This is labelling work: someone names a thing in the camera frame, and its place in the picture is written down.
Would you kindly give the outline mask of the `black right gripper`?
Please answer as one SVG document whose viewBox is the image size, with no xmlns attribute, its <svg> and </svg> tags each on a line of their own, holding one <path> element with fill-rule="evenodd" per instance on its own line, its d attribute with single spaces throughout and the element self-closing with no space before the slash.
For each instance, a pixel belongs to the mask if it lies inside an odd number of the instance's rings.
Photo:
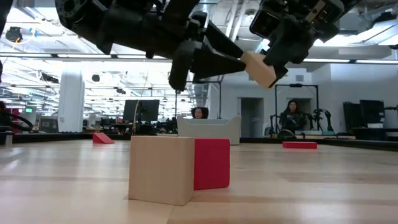
<svg viewBox="0 0 398 224">
<path fill-rule="evenodd" d="M 303 1 L 264 1 L 264 37 L 269 39 L 269 49 L 265 52 L 263 62 L 274 69 L 275 80 L 269 85 L 273 87 L 287 72 L 285 65 L 290 60 L 300 64 L 308 56 L 314 38 L 322 41 L 330 40 L 339 33 L 336 22 L 354 8 L 350 0 L 303 0 Z M 290 49 L 290 59 L 282 38 L 277 33 L 282 27 L 289 30 L 293 25 L 299 31 L 309 32 L 301 35 Z"/>
</svg>

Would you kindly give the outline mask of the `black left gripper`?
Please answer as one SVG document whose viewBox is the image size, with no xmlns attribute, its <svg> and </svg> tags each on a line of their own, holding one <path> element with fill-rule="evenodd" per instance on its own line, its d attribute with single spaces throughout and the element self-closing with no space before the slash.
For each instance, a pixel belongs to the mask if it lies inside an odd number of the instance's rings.
<svg viewBox="0 0 398 224">
<path fill-rule="evenodd" d="M 194 80 L 226 75 L 245 70 L 239 48 L 211 21 L 205 31 L 207 13 L 197 11 L 199 0 L 171 0 L 160 14 L 146 14 L 134 34 L 134 47 L 172 59 L 169 84 L 183 91 L 189 70 Z M 195 49 L 204 33 L 211 46 Z"/>
</svg>

